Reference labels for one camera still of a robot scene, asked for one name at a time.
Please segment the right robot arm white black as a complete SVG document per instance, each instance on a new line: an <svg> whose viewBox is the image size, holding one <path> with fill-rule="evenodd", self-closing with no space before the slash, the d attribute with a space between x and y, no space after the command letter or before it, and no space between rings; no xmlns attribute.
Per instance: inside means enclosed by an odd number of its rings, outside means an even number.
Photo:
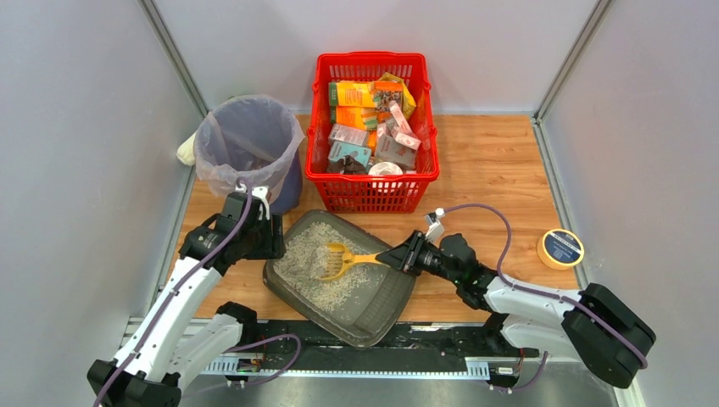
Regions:
<svg viewBox="0 0 719 407"><path fill-rule="evenodd" d="M376 260L408 275L426 272L453 283L464 304L498 316L499 333L512 347L579 360L613 387L629 387L648 366L654 331L598 283L562 290L519 282L481 263L459 233L433 244L414 231Z"/></svg>

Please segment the yellow litter scoop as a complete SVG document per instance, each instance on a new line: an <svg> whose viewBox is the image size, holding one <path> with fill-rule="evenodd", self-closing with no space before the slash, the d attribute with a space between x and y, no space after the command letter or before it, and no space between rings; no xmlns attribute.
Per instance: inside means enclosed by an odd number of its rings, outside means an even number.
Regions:
<svg viewBox="0 0 719 407"><path fill-rule="evenodd" d="M355 254L341 243L328 243L326 249L327 258L323 264L325 266L324 274L320 277L322 281L335 280L355 265L382 264L376 259L376 254Z"/></svg>

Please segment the grey litter box tray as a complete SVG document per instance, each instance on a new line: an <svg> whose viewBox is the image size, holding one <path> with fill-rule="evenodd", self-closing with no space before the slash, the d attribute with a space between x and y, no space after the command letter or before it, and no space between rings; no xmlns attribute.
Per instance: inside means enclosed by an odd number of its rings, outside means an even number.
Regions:
<svg viewBox="0 0 719 407"><path fill-rule="evenodd" d="M367 263L339 277L325 275L328 243L372 254L388 249L384 241L335 214L312 209L287 230L284 242L284 256L266 261L263 280L299 314L355 348L379 343L398 321L415 287L413 276Z"/></svg>

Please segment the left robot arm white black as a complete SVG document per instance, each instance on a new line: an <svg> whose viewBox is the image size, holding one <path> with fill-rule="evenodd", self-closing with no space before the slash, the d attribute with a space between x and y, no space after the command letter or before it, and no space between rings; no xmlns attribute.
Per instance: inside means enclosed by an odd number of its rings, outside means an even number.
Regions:
<svg viewBox="0 0 719 407"><path fill-rule="evenodd" d="M256 348L254 310L228 302L188 339L199 305L239 260L280 259L282 217L270 212L267 187L240 185L219 214L188 232L156 302L113 359L95 360L87 379L96 406L177 406L188 385L229 349Z"/></svg>

